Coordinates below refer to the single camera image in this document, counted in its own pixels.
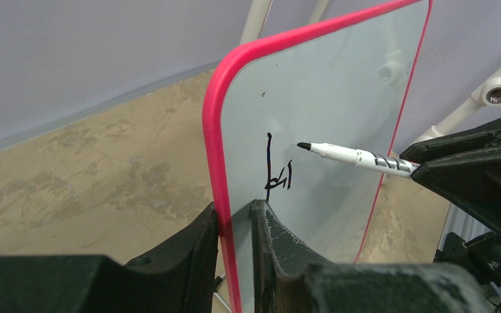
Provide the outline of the white whiteboard marker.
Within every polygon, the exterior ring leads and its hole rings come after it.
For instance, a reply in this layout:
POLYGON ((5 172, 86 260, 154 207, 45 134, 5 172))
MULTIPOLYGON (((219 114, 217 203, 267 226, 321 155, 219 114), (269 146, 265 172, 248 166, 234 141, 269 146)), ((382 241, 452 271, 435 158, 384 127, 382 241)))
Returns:
POLYGON ((411 175, 420 167, 420 164, 415 162, 330 143, 299 142, 297 146, 328 160, 352 164, 359 168, 407 179, 410 179, 411 175))

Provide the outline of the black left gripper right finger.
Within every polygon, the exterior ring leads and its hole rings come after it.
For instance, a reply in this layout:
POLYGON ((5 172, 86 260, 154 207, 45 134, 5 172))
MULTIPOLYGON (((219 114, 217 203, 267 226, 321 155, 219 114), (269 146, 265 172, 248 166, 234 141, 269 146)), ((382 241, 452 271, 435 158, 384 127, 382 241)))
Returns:
POLYGON ((488 312, 479 284, 448 263, 334 263, 250 203, 256 312, 488 312))

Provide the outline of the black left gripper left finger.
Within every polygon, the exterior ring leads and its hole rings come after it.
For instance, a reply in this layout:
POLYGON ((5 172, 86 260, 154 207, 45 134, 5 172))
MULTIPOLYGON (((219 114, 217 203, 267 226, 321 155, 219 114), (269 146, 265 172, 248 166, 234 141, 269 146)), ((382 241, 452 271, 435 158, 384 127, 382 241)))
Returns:
POLYGON ((218 215, 121 265, 104 255, 0 256, 0 312, 210 312, 218 215))

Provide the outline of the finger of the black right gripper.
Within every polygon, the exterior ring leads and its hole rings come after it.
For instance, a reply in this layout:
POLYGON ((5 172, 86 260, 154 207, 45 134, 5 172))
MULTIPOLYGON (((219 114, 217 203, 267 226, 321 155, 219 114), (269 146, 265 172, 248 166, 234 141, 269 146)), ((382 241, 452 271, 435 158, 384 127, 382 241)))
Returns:
POLYGON ((424 162, 411 178, 501 236, 501 147, 424 162))
POLYGON ((422 163, 493 147, 501 147, 501 118, 462 132, 413 143, 399 157, 422 163))

